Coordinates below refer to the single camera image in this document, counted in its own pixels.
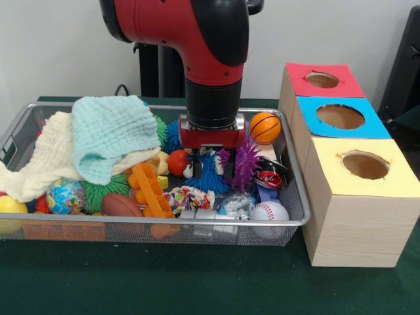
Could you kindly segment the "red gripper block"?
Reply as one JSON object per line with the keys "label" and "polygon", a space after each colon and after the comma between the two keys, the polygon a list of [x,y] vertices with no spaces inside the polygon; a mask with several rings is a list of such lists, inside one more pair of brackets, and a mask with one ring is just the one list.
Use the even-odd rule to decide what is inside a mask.
{"label": "red gripper block", "polygon": [[193,176],[201,177],[201,147],[222,147],[224,152],[224,177],[231,180],[235,173],[236,149],[242,145],[246,130],[243,129],[183,129],[179,127],[179,138],[183,148],[192,150]]}

